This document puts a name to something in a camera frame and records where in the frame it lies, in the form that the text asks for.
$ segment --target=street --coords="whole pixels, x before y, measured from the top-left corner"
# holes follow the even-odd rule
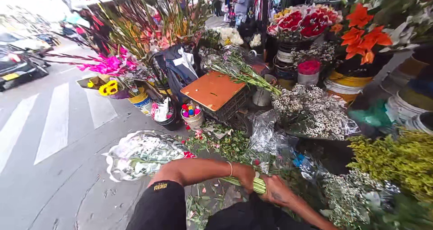
[[[96,56],[65,39],[52,53]],[[0,229],[124,230],[149,179],[112,182],[101,154],[130,132],[168,131],[128,100],[80,88],[89,73],[75,66],[47,71],[0,93]]]

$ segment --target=hand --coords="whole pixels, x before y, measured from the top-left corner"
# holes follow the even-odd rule
[[[233,177],[236,177],[248,194],[253,192],[253,181],[256,172],[252,166],[232,163]]]
[[[296,195],[290,190],[280,177],[273,175],[268,177],[260,175],[266,184],[266,193],[261,196],[264,201],[268,201],[277,205],[287,205]]]

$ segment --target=black car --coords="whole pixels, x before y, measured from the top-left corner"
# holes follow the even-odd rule
[[[48,72],[31,61],[26,51],[16,51],[9,45],[0,45],[0,92],[22,77],[44,77]]]

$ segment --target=license plate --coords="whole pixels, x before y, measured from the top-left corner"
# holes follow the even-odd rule
[[[19,77],[18,74],[16,74],[16,73],[10,73],[10,74],[7,74],[7,75],[3,76],[2,78],[4,80],[8,81],[8,80],[16,79],[18,77]]]

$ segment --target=black sleeve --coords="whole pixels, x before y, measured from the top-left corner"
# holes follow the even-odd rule
[[[127,230],[185,230],[184,187],[174,181],[159,181],[144,191]]]

